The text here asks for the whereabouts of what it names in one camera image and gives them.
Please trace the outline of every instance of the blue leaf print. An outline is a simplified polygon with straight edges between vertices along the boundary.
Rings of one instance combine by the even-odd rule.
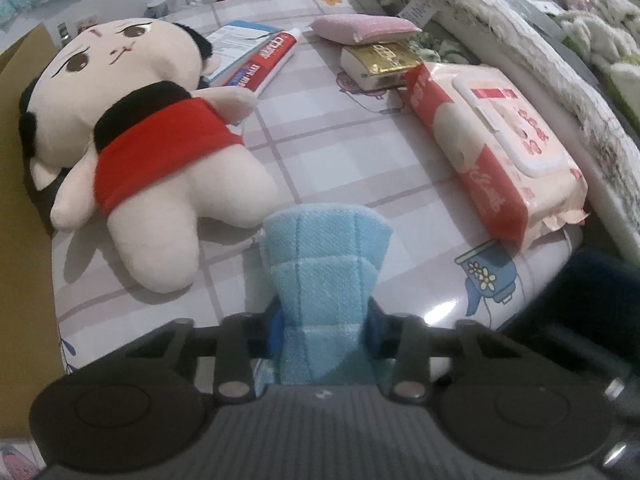
[[[71,343],[66,342],[64,339],[62,339],[61,341],[62,341],[62,344],[65,346],[67,352],[69,352],[71,355],[76,355],[76,349],[73,348]]]

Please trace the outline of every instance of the ribbed black surface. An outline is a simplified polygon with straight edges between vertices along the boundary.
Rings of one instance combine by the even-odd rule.
[[[271,386],[221,410],[203,438],[162,466],[98,476],[54,466],[41,480],[605,480],[582,466],[555,475],[503,471],[468,457],[424,409],[375,386]]]

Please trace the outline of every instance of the white tag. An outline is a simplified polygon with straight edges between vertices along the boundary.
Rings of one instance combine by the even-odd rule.
[[[424,28],[435,13],[436,9],[430,7],[424,0],[411,0],[407,6],[400,11],[398,17],[409,20],[416,27]]]
[[[536,7],[540,12],[557,16],[564,12],[564,9],[551,0],[527,0],[531,5]]]

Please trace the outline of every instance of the doll's face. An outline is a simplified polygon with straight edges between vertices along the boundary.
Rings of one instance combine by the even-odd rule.
[[[35,151],[46,164],[71,167],[95,123],[119,99],[168,80],[195,90],[204,66],[193,38],[172,23],[133,18],[96,25],[65,46],[37,81],[28,111]]]

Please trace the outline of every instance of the pink sponge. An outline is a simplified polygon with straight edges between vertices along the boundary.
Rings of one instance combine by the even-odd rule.
[[[420,32],[409,20],[368,14],[321,16],[311,27],[318,36],[344,45],[390,43]]]

